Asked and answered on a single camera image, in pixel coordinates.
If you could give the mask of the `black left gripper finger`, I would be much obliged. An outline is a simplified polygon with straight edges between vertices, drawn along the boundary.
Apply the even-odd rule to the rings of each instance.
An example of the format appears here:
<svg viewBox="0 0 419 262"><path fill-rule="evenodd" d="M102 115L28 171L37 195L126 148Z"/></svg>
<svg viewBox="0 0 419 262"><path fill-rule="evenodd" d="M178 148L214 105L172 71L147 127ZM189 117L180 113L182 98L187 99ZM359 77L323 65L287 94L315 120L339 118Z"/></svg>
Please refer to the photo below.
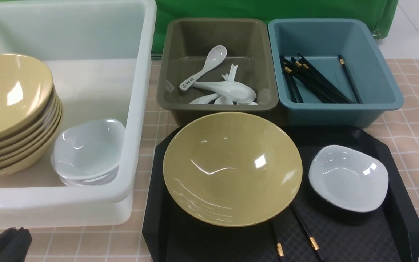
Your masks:
<svg viewBox="0 0 419 262"><path fill-rule="evenodd" d="M0 234L0 262L24 262L33 238L23 227L8 228Z"/></svg>

